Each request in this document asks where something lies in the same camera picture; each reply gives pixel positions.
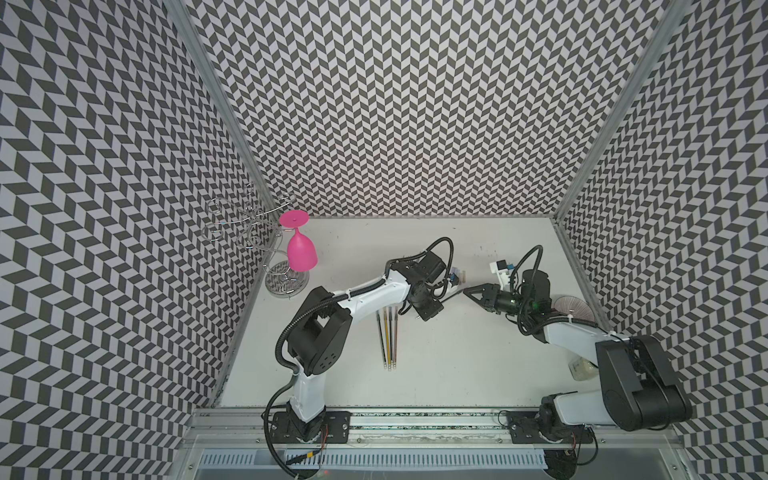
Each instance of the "pink wine glass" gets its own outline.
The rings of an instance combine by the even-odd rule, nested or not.
[[[310,215],[304,210],[288,210],[280,215],[280,225],[293,229],[293,238],[288,242],[288,265],[296,272],[307,272],[317,265],[315,244],[307,235],[299,232],[299,227],[310,221]]]

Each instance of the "chevron patterned wall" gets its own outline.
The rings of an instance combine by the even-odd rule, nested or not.
[[[662,339],[704,478],[768,478],[768,3],[694,2],[568,218],[618,328]]]
[[[0,45],[0,478],[160,474],[259,264],[204,204],[249,179],[159,0],[3,1]]]
[[[549,214],[668,0],[187,0],[273,196]]]

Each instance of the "clear plastic container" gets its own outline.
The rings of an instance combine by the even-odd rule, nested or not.
[[[581,356],[568,363],[568,368],[571,370],[571,376],[577,382],[593,379],[600,374],[595,364]]]

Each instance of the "vent grille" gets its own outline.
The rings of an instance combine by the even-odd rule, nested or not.
[[[290,449],[287,458],[306,453]],[[337,470],[518,470],[547,468],[538,449],[366,449],[364,452],[331,450],[323,453],[323,467]],[[317,468],[312,457],[292,468]],[[200,468],[277,468],[265,449],[206,449]]]

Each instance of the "white table surface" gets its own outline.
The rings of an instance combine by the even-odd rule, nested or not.
[[[261,287],[220,406],[264,406],[289,380],[290,370],[274,359],[274,346],[312,288],[345,290],[364,283],[380,276],[388,259],[421,252],[439,237],[453,240],[453,265],[466,271],[464,286],[495,283],[490,262],[517,263],[541,244],[540,270],[550,276],[552,299],[583,298],[547,218],[311,219],[301,230],[315,243],[319,257],[310,284],[291,299],[277,299]],[[445,244],[435,252],[447,260]],[[283,259],[276,256],[273,262]],[[532,267],[533,260],[524,266]],[[568,362],[575,357],[523,337],[503,316],[485,312],[461,295],[428,322],[413,311],[400,316],[394,371],[382,364],[376,316],[355,325],[339,362],[327,372],[326,404],[537,406],[545,395],[600,388],[598,379],[571,378]]]

